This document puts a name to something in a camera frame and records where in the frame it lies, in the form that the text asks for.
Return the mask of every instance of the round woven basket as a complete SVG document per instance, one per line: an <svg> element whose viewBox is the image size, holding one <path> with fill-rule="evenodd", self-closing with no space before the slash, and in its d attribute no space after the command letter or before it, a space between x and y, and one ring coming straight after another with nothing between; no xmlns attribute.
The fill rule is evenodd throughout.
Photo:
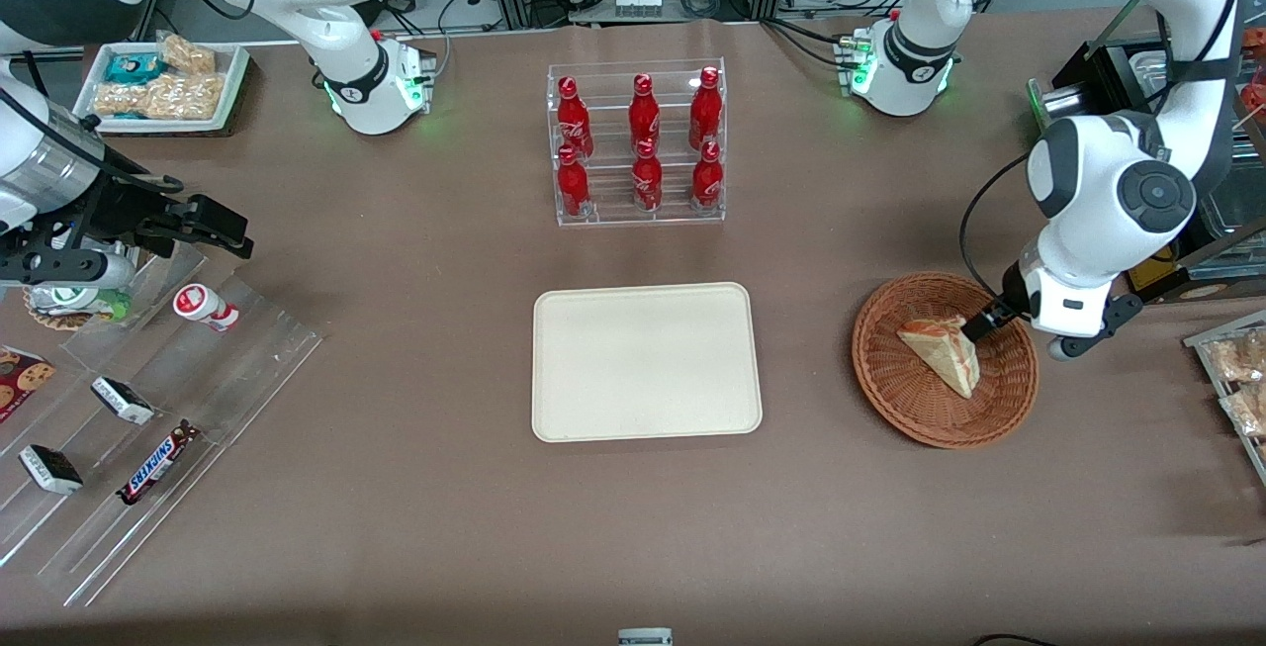
<svg viewBox="0 0 1266 646"><path fill-rule="evenodd" d="M939 448L976 448L1024 421L1037 394L1037 355L1022 323L976 345L980 384L963 399L905 346L896 329L913 318L971 318L990 298L967 277L918 272L882 285L853 323L853 367L875 409L910 438Z"/></svg>

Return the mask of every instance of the clear acrylic display stand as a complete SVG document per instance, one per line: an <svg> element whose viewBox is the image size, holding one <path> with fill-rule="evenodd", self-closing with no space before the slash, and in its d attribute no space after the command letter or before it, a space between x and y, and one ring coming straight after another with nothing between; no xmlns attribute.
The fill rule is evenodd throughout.
<svg viewBox="0 0 1266 646"><path fill-rule="evenodd" d="M720 71L718 84L725 100L725 61L633 61L625 63L552 65L546 84L546 119L549 133L549 155L553 172L555 214L558 225L649 224L649 223L718 223L725 218L724 182L720 208L700 214L690 208L690 189L699 151L690 148L690 103L699 89L699 72L705 66ZM633 144L629 136L629 104L633 101L633 75L651 75L655 99L660 101L660 163L663 165L663 203L653 213L633 204ZM584 163L589 172L589 194L594 212L586 218L566 214L558 191L558 79L573 77L580 99L589 108L594 134L594 155ZM725 115L722 108L718 142L722 165L725 163Z"/></svg>
<svg viewBox="0 0 1266 646"><path fill-rule="evenodd" d="M27 561L30 551L30 560L43 564L41 581L66 605L90 604L100 594L320 343L239 277L216 277L201 266L201 255L184 246L170 261L147 266L148 277L138 275L133 284L133 309L144 312L129 322L82 327L63 345L82 370L72 367L47 394L52 405L32 412L5 441L13 455L0 456L3 561L19 548ZM232 329L218 333L166 309L190 280L237 305L242 315ZM142 298L152 303L141 304ZM61 374L60 367L53 379ZM158 413L143 426L115 417L89 389L103 374L130 385ZM201 434L135 505L123 504L115 491L181 419ZM42 490L16 457L28 443L66 453L84 488L68 497Z"/></svg>

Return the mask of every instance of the acrylic bottle rack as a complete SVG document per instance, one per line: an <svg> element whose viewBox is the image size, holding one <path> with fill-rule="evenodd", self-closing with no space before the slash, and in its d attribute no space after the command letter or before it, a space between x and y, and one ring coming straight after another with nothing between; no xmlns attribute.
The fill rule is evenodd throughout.
<svg viewBox="0 0 1266 646"><path fill-rule="evenodd" d="M710 214L691 208L690 190L699 151L690 146L690 103L699 89L700 70L711 66L720 71L718 90L725 100L725 61L617 61L617 63L549 66L546 81L546 119L549 133L549 158L555 190L555 214L558 225L651 224L651 223L719 223L725 218L725 189L722 184L720 204ZM633 101L633 77L651 75L655 99L660 104L660 152L663 167L663 203L652 213L633 204L633 148L628 110ZM589 174L589 193L594 212L586 218L565 213L558 190L558 79L573 77L580 99L589 108L594 134L594 155L584 162ZM722 106L717 142L720 163L727 170L725 115Z"/></svg>

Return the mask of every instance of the coca-cola bottle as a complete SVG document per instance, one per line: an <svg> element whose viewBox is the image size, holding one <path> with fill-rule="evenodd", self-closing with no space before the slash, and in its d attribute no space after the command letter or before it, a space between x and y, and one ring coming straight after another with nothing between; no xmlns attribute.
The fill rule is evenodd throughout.
<svg viewBox="0 0 1266 646"><path fill-rule="evenodd" d="M717 84L720 81L720 71L715 67L705 67L699 73L699 90L690 103L690 148L701 149L703 142L715 139L720 128L720 90Z"/></svg>
<svg viewBox="0 0 1266 646"><path fill-rule="evenodd" d="M725 177L720 168L720 146L714 141L704 142L700 156L690 185L690 208L698 214L714 214L720 205L722 180Z"/></svg>
<svg viewBox="0 0 1266 646"><path fill-rule="evenodd" d="M643 212L660 210L663 200L663 167L655 158L655 139L637 142L637 161L633 162L633 205Z"/></svg>
<svg viewBox="0 0 1266 646"><path fill-rule="evenodd" d="M638 73L633 79L633 104L629 105L629 132L633 149L637 142L649 139L660 143L660 101L651 92L651 75Z"/></svg>
<svg viewBox="0 0 1266 646"><path fill-rule="evenodd" d="M589 175L580 165L580 153L575 147L558 149L558 194L562 195L562 210L572 218L585 218L594 213L594 203L589 198Z"/></svg>
<svg viewBox="0 0 1266 646"><path fill-rule="evenodd" d="M589 128L589 109L576 92L576 79L558 79L558 130L563 144L570 144L585 158L594 155L594 133Z"/></svg>

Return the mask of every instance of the table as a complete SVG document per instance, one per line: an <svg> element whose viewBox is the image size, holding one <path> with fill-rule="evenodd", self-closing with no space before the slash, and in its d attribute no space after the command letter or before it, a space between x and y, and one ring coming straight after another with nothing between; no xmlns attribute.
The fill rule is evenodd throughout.
<svg viewBox="0 0 1266 646"><path fill-rule="evenodd" d="M239 274L328 338L90 609L0 571L4 642L1266 643L1263 491L1179 343L1260 303L1153 308L1043 356L1032 417L976 452L889 428L847 360L875 286L962 271L963 205L1036 136L1024 82L1109 18L979 15L917 119L842 100L756 25L458 38L434 113L384 138L330 114L298 47L258 47L238 136L116 146L247 214ZM729 218L556 228L547 65L709 56ZM972 238L998 277L1042 219L1020 176L991 194ZM533 437L538 295L718 280L752 296L760 429ZM51 350L15 300L5 342Z"/></svg>

